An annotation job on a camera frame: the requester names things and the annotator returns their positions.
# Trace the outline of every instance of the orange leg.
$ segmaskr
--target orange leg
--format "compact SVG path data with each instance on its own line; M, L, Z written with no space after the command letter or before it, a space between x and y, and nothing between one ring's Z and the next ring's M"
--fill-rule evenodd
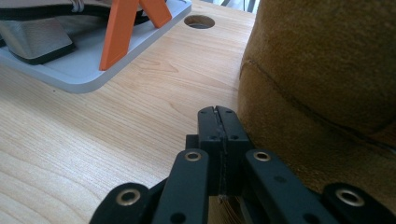
M113 0L99 70L107 70L127 54L138 4L139 0ZM156 28L172 20L163 0L140 0L140 6Z

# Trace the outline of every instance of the brown suede object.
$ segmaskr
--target brown suede object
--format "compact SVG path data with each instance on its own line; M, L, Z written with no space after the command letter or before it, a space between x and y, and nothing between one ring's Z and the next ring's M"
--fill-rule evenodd
M394 0L262 0L238 104L306 186L352 184L396 213Z

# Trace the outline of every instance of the metal ring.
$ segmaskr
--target metal ring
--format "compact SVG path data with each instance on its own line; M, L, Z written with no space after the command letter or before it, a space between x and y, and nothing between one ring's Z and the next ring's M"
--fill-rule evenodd
M269 161L271 160L270 155L268 155L265 152L255 152L254 153L254 158L258 161Z
M363 198L359 194L353 192L350 189L338 189L335 192L335 195L343 203L347 203L347 204L349 204L351 206L355 206L355 207L364 206Z
M198 161L198 160L200 160L202 158L202 155L200 153L198 153L198 152L189 152L189 153L186 153L184 158L187 161Z
M132 198L125 199L124 196L125 196L126 194L128 194L128 193L132 193L132 194L133 194L133 197L132 197ZM119 193L119 195L117 195L116 201L117 201L117 203L118 203L119 205L122 205L122 206L129 206L129 205L132 205L132 204L136 203L137 201L139 201L139 199L140 199L140 192L139 192L139 190L137 190L137 189L125 189L125 190L121 191L121 192Z

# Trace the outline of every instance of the metal base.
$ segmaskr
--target metal base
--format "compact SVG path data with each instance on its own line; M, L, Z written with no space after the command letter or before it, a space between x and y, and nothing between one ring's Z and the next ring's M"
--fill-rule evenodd
M0 48L0 63L64 91L73 93L95 91L191 12L190 1L168 0L166 5L173 19L160 29L156 29L151 21L136 25L128 54L106 71L99 71L106 34L106 23L103 21L103 25L97 29L91 29L88 33L78 31L73 34L72 39L76 49L62 58L49 63L30 65L16 59L7 47L2 47Z

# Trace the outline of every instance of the wood grain surface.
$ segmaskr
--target wood grain surface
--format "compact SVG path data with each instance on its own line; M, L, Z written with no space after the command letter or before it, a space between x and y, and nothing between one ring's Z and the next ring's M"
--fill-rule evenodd
M200 1L190 15L216 24L181 21L91 93L0 65L0 223L88 223L117 185L150 188L169 175L198 110L236 109L255 15ZM211 223L237 222L216 209Z

